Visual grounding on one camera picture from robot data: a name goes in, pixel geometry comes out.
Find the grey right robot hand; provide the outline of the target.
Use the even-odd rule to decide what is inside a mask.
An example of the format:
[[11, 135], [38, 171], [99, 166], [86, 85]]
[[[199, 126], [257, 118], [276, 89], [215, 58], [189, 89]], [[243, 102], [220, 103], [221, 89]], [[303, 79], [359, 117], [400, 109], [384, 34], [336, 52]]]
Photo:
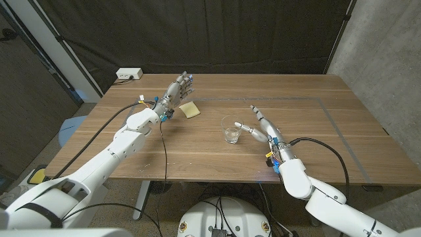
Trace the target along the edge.
[[290, 145], [287, 145], [287, 142], [276, 126], [270, 122], [256, 106], [251, 105], [251, 109], [260, 123], [262, 132], [257, 128], [247, 126], [238, 121], [235, 121], [234, 125], [237, 128], [250, 133], [257, 141], [267, 143], [270, 146], [275, 158], [277, 158], [279, 162], [286, 162], [295, 159], [296, 156], [293, 154]]

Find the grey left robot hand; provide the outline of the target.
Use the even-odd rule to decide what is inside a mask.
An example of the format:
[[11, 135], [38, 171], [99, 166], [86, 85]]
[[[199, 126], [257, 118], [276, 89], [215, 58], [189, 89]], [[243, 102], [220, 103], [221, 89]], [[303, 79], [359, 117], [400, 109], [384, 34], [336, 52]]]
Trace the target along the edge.
[[172, 82], [164, 95], [157, 100], [153, 110], [162, 120], [164, 117], [170, 117], [167, 113], [177, 107], [181, 101], [194, 91], [193, 76], [182, 72], [177, 79]]

